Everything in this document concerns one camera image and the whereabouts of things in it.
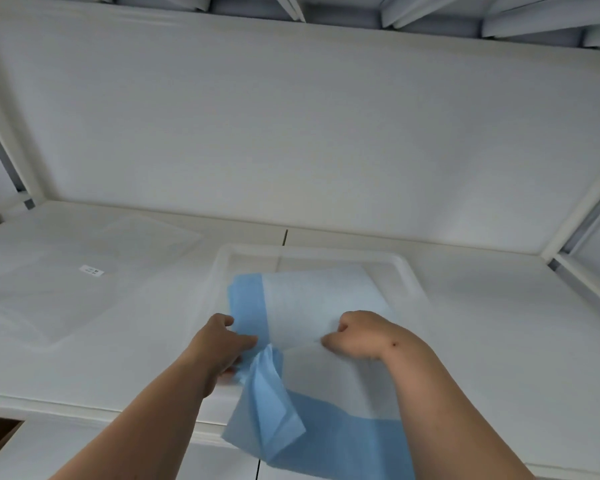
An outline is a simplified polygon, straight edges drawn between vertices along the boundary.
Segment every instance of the person's left hand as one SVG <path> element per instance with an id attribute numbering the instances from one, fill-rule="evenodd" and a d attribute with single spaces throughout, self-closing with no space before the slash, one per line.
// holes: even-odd
<path id="1" fill-rule="evenodd" d="M 217 380 L 224 374 L 232 374 L 231 366 L 239 359 L 240 354 L 254 348 L 258 343 L 255 335 L 238 335 L 227 330 L 233 324 L 233 317 L 216 313 L 183 352 L 187 360 L 193 360 L 208 372 L 205 397 L 216 387 Z"/>

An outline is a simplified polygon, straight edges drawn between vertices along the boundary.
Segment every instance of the person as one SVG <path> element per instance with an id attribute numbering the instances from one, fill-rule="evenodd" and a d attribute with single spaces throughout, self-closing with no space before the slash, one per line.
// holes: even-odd
<path id="1" fill-rule="evenodd" d="M 173 480 L 218 379 L 257 337 L 213 315 L 190 345 L 52 480 Z M 533 479 L 423 340 L 371 312 L 348 312 L 322 338 L 330 351 L 382 361 L 398 395 L 418 480 Z"/>

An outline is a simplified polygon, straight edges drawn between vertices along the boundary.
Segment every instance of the person's left arm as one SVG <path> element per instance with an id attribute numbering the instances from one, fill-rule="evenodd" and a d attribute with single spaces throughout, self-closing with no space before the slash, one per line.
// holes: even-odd
<path id="1" fill-rule="evenodd" d="M 174 480 L 202 400 L 258 338 L 213 315 L 187 349 L 50 480 Z"/>

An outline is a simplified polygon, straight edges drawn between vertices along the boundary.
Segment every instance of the folded pad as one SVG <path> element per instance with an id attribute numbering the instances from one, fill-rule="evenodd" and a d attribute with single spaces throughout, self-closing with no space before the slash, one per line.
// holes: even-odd
<path id="1" fill-rule="evenodd" d="M 349 310 L 394 320 L 364 268 L 241 275 L 228 291 L 234 330 L 259 341 L 244 357 L 244 389 L 224 439 L 273 467 L 312 476 L 414 479 L 384 365 L 318 343 Z"/>

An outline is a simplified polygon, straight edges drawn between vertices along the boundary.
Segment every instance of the person's right arm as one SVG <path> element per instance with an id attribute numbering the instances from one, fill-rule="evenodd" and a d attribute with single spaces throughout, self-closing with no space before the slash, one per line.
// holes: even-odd
<path id="1" fill-rule="evenodd" d="M 384 362 L 419 480 L 534 478 L 412 332 L 371 312 L 348 312 L 322 344 L 342 355 Z"/>

